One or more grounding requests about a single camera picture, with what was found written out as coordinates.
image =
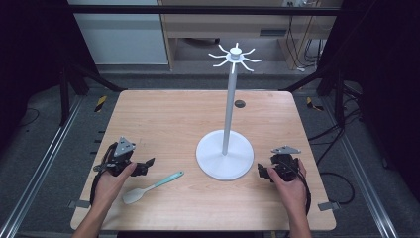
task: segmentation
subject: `aluminum rail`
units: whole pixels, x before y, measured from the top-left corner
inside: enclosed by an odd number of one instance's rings
[[[203,15],[285,15],[341,16],[362,14],[362,9],[257,6],[155,6],[155,5],[45,5],[47,11],[90,14],[203,14]]]
[[[0,229],[0,237],[1,238],[12,238],[15,237],[18,229],[25,218],[30,206],[32,205],[38,191],[43,184],[47,173],[53,164],[53,161],[58,153],[73,121],[77,115],[77,112],[81,106],[81,102],[83,101],[83,97],[77,96],[74,103],[72,104],[71,114],[66,121],[66,123],[59,127],[52,143],[50,144],[49,148],[47,149],[44,157],[40,161],[37,170],[35,171],[34,175],[32,176],[29,184],[27,185],[24,193],[22,194],[21,198],[19,199],[18,203],[16,204],[15,208],[13,209],[12,213],[9,215],[7,221]]]
[[[334,110],[331,100],[328,100],[325,97],[321,97],[321,100],[322,104],[326,106],[332,124],[335,124],[336,120],[334,117]],[[356,181],[358,182],[362,195],[365,198],[367,207],[370,210],[371,216],[376,223],[380,235],[383,238],[398,238],[395,227],[393,226],[388,213],[386,212],[379,196],[377,195],[370,179],[368,178],[367,172],[361,164],[361,159],[359,159],[357,153],[353,149],[346,133],[343,135],[341,143],[346,154],[346,159],[353,172],[353,175],[355,176]]]

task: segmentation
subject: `light blue spoon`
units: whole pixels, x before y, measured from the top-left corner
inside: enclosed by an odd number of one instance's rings
[[[140,198],[142,198],[142,196],[148,190],[151,190],[151,189],[153,189],[155,187],[158,187],[160,185],[163,185],[163,184],[165,184],[167,182],[170,182],[170,181],[172,181],[174,179],[178,179],[179,177],[183,176],[183,174],[184,174],[184,172],[177,172],[177,173],[175,173],[175,174],[173,174],[173,175],[171,175],[169,177],[166,177],[166,178],[158,181],[157,183],[155,183],[155,184],[153,184],[153,185],[151,185],[151,186],[149,186],[149,187],[147,187],[145,189],[140,189],[140,188],[133,189],[133,190],[127,192],[126,194],[124,194],[124,196],[123,196],[124,203],[131,204],[133,202],[136,202]]]

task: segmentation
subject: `human hand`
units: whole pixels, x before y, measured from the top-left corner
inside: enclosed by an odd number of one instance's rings
[[[109,209],[112,202],[117,198],[124,182],[136,166],[136,163],[130,163],[117,177],[112,176],[108,171],[104,172],[96,185],[95,199],[93,200],[92,207],[102,205],[104,208]]]
[[[306,169],[303,163],[298,160],[300,172],[306,178]],[[287,210],[287,213],[305,212],[306,205],[306,187],[300,178],[292,181],[284,181],[273,168],[267,168],[268,174],[274,181],[280,195],[281,202]]]

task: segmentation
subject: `wooden table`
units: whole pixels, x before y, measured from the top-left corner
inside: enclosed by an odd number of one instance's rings
[[[305,165],[312,193],[308,214],[312,230],[331,230],[336,221],[331,210],[320,211],[328,201],[315,165],[295,102],[289,92],[236,91],[232,130],[252,144],[255,160],[241,178],[220,181],[199,168],[195,150],[207,133],[224,128],[227,91],[127,90],[115,106],[94,165],[121,136],[136,143],[133,162],[155,157],[143,177],[128,178],[103,223],[104,230],[286,230],[288,218],[273,183],[260,178],[257,163],[270,166],[271,150],[288,145]],[[148,191],[141,200],[126,205],[122,195],[146,188],[175,173],[185,175]],[[80,199],[89,200],[95,172],[91,172]],[[88,209],[76,208],[71,220],[75,229]]]

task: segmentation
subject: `spoon handle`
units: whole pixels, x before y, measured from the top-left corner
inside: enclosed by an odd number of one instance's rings
[[[170,181],[172,181],[174,179],[178,179],[179,177],[183,176],[183,174],[184,174],[184,172],[177,172],[177,173],[175,173],[175,174],[173,174],[171,176],[168,176],[168,177],[166,177],[166,178],[158,181],[157,183],[155,183],[155,187],[158,187],[160,185],[163,185],[163,184],[165,184],[167,182],[170,182]]]

